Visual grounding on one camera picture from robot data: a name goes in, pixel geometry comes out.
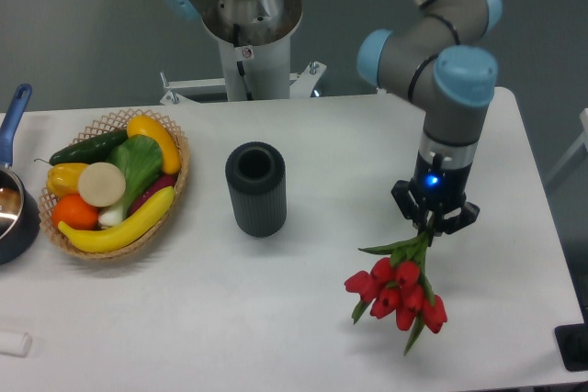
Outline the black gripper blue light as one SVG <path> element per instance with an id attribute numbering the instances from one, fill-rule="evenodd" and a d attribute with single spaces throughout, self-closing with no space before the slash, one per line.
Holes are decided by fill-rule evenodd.
<path id="1" fill-rule="evenodd" d="M 429 210 L 433 211 L 431 239 L 451 235 L 473 224 L 481 209 L 466 201 L 469 166 L 457 169 L 435 168 L 431 162 L 417 155 L 411 181 L 399 180 L 391 195 L 405 219 L 417 230 L 425 230 Z M 457 215 L 446 213 L 458 209 Z"/>

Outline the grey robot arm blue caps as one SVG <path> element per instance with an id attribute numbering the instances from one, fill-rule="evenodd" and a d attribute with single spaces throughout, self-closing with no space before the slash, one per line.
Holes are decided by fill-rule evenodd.
<path id="1" fill-rule="evenodd" d="M 300 0 L 164 0 L 199 20 L 218 42 L 231 101 L 291 98 L 290 37 Z M 498 74 L 477 41 L 499 21 L 502 0 L 414 0 L 418 23 L 401 35 L 369 34 L 356 58 L 359 75 L 424 112 L 413 178 L 392 188 L 402 215 L 421 232 L 441 236 L 472 224 L 477 206 L 466 182 Z"/>

